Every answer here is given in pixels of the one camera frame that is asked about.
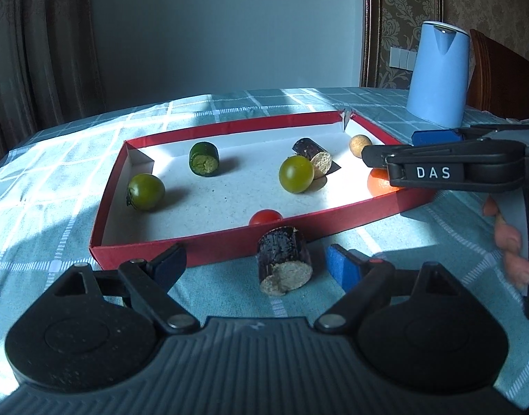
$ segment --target blue kettle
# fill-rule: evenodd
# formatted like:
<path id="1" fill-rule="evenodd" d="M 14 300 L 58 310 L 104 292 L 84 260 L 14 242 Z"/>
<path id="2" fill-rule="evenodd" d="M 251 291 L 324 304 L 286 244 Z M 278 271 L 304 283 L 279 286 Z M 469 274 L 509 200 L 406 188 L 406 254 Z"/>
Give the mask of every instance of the blue kettle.
<path id="1" fill-rule="evenodd" d="M 445 129 L 460 127 L 468 90 L 469 55 L 470 36 L 466 31 L 425 21 L 410 79 L 407 111 Z"/>

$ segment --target brown curtain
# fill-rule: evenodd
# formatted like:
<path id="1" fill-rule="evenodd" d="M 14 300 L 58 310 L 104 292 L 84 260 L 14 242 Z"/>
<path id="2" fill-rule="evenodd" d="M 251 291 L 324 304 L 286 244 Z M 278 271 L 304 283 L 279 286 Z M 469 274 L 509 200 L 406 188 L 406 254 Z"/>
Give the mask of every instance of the brown curtain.
<path id="1" fill-rule="evenodd" d="M 0 159 L 104 111 L 89 0 L 0 0 Z"/>

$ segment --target human hand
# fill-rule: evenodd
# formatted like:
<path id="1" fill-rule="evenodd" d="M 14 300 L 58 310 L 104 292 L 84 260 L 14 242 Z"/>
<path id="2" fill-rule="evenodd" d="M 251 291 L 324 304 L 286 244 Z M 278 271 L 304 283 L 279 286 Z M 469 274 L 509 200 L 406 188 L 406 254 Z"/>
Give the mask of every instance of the human hand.
<path id="1" fill-rule="evenodd" d="M 505 221 L 497 203 L 488 197 L 484 204 L 484 215 L 495 217 L 495 244 L 503 252 L 503 263 L 508 280 L 522 289 L 529 285 L 529 261 L 520 256 L 522 235 Z"/>

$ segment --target wall switch panel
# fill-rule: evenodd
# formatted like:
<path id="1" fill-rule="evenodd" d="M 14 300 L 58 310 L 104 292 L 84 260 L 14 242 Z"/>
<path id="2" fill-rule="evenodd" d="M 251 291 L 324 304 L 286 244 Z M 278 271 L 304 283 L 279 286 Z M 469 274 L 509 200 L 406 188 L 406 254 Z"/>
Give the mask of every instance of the wall switch panel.
<path id="1" fill-rule="evenodd" d="M 401 49 L 391 47 L 390 49 L 390 67 L 399 68 L 399 58 L 401 56 Z"/>
<path id="2" fill-rule="evenodd" d="M 416 64 L 416 54 L 415 51 L 410 51 L 409 49 L 391 47 L 390 67 L 412 71 Z"/>
<path id="3" fill-rule="evenodd" d="M 407 60 L 407 70 L 414 70 L 414 64 L 416 64 L 416 52 L 415 51 L 409 51 L 408 52 L 408 60 Z"/>
<path id="4" fill-rule="evenodd" d="M 401 49 L 401 55 L 399 56 L 399 68 L 406 70 L 407 63 L 408 63 L 408 50 Z"/>

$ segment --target blue tablecloth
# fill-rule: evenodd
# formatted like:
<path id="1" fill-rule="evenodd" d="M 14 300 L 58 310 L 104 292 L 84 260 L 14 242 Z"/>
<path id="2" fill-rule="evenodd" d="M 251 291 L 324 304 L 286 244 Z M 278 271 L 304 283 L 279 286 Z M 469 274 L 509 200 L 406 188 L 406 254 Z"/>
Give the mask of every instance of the blue tablecloth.
<path id="1" fill-rule="evenodd" d="M 90 262 L 88 239 L 110 169 L 124 140 L 154 132 L 240 118 L 351 108 L 402 142 L 435 129 L 405 110 L 407 91 L 368 88 L 291 89 L 203 95 L 121 110 L 39 132 L 0 164 L 0 400 L 17 383 L 5 359 L 6 332 L 75 262 Z M 467 109 L 465 124 L 501 123 Z M 429 205 L 310 245 L 315 277 L 282 298 L 258 290 L 255 259 L 189 269 L 171 291 L 187 310 L 207 315 L 296 316 L 310 322 L 343 294 L 323 271 L 331 243 L 383 255 L 397 267 L 426 260 L 445 265 L 503 324 L 510 353 L 496 387 L 529 405 L 529 322 L 493 242 L 493 220 L 481 215 L 485 195 L 440 192 Z"/>

